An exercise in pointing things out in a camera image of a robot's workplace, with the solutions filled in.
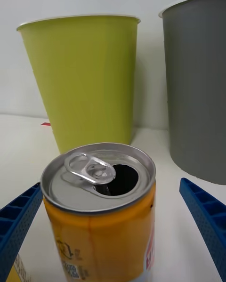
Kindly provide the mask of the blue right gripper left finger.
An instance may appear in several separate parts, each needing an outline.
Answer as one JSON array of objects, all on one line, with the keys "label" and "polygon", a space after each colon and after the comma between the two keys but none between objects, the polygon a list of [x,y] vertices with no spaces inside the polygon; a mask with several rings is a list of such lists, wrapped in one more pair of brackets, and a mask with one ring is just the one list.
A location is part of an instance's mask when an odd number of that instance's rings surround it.
[{"label": "blue right gripper left finger", "polygon": [[5,282],[42,203],[40,183],[0,210],[0,280]]}]

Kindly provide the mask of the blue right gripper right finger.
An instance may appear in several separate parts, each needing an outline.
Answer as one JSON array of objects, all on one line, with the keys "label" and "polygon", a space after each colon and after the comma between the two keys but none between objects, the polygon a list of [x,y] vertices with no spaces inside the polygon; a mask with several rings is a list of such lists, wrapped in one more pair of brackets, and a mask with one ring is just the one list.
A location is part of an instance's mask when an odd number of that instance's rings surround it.
[{"label": "blue right gripper right finger", "polygon": [[226,206],[199,186],[182,178],[179,192],[209,250],[222,281],[226,281]]}]

